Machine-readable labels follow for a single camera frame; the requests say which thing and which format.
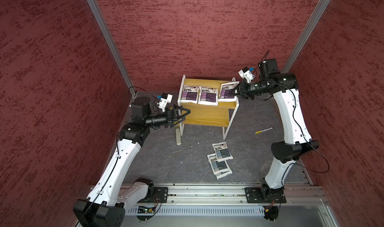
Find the purple coffee bag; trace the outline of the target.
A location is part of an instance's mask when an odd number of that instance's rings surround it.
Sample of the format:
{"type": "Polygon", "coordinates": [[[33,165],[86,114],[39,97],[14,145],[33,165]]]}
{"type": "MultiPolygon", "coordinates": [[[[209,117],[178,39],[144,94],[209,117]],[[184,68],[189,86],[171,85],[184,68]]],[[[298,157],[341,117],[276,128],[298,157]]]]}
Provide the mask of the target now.
{"type": "Polygon", "coordinates": [[[200,87],[184,85],[180,97],[180,103],[198,104],[200,87]]]}
{"type": "Polygon", "coordinates": [[[218,90],[211,87],[200,87],[198,104],[218,106],[218,90]]]}
{"type": "Polygon", "coordinates": [[[235,88],[239,83],[239,81],[233,81],[221,84],[218,102],[235,102],[238,98],[235,96],[235,88]]]}

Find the wooden two-tier shelf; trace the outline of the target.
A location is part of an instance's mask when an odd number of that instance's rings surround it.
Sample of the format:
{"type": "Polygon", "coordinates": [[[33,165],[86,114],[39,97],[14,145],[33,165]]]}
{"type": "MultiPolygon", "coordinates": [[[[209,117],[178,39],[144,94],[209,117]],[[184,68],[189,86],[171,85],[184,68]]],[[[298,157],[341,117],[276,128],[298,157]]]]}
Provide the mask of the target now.
{"type": "Polygon", "coordinates": [[[234,121],[237,110],[239,109],[239,101],[235,102],[220,102],[217,106],[201,105],[194,103],[181,103],[181,95],[183,87],[187,86],[205,86],[220,89],[226,80],[209,80],[209,79],[194,79],[187,78],[185,75],[182,78],[180,85],[179,96],[177,103],[183,108],[187,108],[191,113],[186,117],[186,120],[180,124],[179,133],[182,136],[185,125],[220,127],[223,131],[223,139],[226,139],[229,129],[234,121]]]}

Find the grey coffee bag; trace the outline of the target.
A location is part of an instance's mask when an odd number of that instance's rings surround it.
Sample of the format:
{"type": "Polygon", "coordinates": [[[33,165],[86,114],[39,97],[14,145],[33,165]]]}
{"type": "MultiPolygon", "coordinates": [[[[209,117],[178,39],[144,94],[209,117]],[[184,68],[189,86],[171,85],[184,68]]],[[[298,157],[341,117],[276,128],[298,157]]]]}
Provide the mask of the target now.
{"type": "Polygon", "coordinates": [[[218,162],[234,159],[226,142],[212,144],[212,146],[218,162]]]}
{"type": "Polygon", "coordinates": [[[215,154],[207,155],[207,158],[212,172],[216,176],[217,180],[229,176],[233,173],[227,161],[219,162],[215,154]]]}

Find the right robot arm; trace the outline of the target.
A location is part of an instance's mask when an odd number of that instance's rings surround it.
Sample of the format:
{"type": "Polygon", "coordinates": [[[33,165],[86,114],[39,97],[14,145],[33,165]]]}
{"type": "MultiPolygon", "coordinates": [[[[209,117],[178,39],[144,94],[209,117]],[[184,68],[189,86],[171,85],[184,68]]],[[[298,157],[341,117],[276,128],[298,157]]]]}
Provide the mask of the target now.
{"type": "Polygon", "coordinates": [[[261,187],[257,190],[259,200],[272,202],[282,200],[284,181],[292,166],[297,164],[301,156],[317,151],[319,143],[312,139],[307,130],[299,102],[299,84],[295,74],[281,73],[275,59],[261,60],[258,67],[259,81],[254,80],[254,69],[245,67],[239,71],[242,82],[232,92],[245,99],[269,94],[278,106],[284,141],[272,144],[274,159],[261,187]]]}

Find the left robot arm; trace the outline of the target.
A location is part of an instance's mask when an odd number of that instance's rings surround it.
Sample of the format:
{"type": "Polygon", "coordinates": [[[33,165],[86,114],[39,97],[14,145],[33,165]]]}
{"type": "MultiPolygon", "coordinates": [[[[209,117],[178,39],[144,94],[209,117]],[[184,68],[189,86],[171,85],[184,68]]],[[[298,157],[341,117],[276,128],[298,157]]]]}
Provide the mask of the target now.
{"type": "Polygon", "coordinates": [[[118,133],[116,149],[101,178],[84,200],[77,200],[73,211],[82,227],[119,227],[126,211],[141,200],[151,199],[154,194],[153,181],[139,178],[119,199],[125,176],[150,130],[160,127],[173,128],[186,120],[190,109],[177,105],[168,107],[172,95],[161,96],[160,112],[153,115],[151,100],[138,97],[130,105],[132,120],[118,133]]]}

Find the beige eraser case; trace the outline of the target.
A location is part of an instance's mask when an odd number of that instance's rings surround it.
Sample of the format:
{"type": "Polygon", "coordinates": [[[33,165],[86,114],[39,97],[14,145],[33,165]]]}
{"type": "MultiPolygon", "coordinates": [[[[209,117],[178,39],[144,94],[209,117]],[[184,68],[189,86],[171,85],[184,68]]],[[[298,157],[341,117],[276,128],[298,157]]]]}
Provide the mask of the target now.
{"type": "Polygon", "coordinates": [[[176,144],[178,145],[178,146],[180,146],[181,145],[181,130],[180,130],[180,128],[176,128],[176,144]]]}

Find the yellow handled screwdriver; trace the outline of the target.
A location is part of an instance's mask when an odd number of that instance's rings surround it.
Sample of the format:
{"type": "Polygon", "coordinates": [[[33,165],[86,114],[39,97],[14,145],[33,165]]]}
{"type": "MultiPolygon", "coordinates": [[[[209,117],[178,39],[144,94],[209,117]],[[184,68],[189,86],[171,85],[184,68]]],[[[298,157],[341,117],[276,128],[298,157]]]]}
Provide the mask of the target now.
{"type": "Polygon", "coordinates": [[[257,131],[257,132],[255,132],[255,134],[257,135],[257,134],[260,134],[260,133],[263,133],[263,132],[267,132],[267,131],[270,131],[270,130],[273,130],[273,129],[274,129],[273,127],[267,128],[267,129],[264,129],[264,130],[261,130],[261,131],[257,131]]]}

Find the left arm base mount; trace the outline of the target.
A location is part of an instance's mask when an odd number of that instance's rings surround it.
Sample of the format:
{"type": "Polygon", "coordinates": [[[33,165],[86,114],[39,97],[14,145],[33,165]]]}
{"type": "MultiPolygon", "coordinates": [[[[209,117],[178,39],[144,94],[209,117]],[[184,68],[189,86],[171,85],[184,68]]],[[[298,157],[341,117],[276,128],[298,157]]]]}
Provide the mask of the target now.
{"type": "Polygon", "coordinates": [[[152,203],[152,204],[157,204],[157,203],[166,203],[168,199],[168,190],[169,188],[167,187],[151,187],[149,189],[149,192],[147,196],[144,199],[141,199],[138,201],[138,204],[140,203],[152,203]]]}

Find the aluminium rail frame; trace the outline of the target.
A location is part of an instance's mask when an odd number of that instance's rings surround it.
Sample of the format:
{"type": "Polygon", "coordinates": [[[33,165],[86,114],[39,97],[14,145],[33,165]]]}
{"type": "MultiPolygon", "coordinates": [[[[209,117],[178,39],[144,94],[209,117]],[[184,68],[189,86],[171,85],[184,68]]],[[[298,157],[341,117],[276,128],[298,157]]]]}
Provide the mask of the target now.
{"type": "MultiPolygon", "coordinates": [[[[245,188],[259,188],[261,185],[245,184],[161,184],[155,187],[167,187],[167,202],[136,203],[126,211],[126,215],[137,215],[147,221],[154,215],[159,216],[264,216],[268,221],[277,219],[280,207],[315,206],[318,207],[327,227],[339,226],[322,187],[284,186],[285,204],[248,204],[245,188]]],[[[122,200],[130,186],[122,186],[119,199],[122,200]]]]}

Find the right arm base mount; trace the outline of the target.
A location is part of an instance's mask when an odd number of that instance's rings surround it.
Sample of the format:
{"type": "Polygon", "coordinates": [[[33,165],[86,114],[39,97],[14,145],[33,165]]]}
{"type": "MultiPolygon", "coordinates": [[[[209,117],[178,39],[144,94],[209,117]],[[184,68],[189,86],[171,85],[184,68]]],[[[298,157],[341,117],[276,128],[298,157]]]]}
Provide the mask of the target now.
{"type": "Polygon", "coordinates": [[[284,188],[270,189],[268,186],[259,188],[245,188],[248,204],[285,204],[287,202],[284,188]]]}

